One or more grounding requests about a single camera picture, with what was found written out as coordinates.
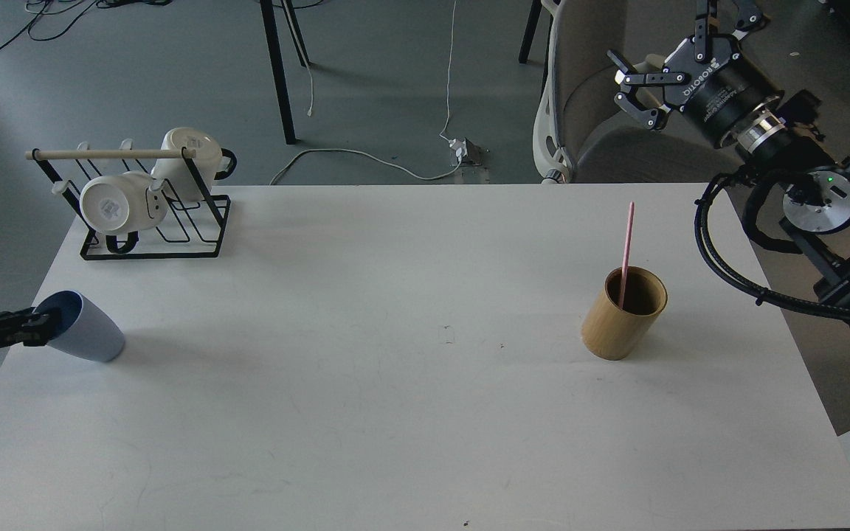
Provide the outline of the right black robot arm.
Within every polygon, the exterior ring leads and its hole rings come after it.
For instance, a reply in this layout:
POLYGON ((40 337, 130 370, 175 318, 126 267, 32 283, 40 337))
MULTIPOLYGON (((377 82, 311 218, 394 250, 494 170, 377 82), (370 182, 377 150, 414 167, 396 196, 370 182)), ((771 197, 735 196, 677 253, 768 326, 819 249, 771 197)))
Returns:
POLYGON ((607 56, 618 68, 618 107, 646 130, 660 131, 679 112, 713 148, 735 147, 742 165, 719 173, 696 201, 694 236, 706 265, 728 285, 801 315, 826 317, 850 327, 850 257, 824 244, 822 235, 850 226, 850 155, 834 161, 816 127, 819 100, 802 90, 784 100, 782 90, 752 63, 742 39, 762 30, 768 17, 753 1, 736 2, 736 24, 722 32, 718 4, 696 4, 694 30, 654 69, 607 56), (741 214, 743 232, 759 248, 803 255, 820 273, 816 300, 794 298, 739 274, 719 254, 708 215, 718 194, 742 184, 751 192, 741 214))

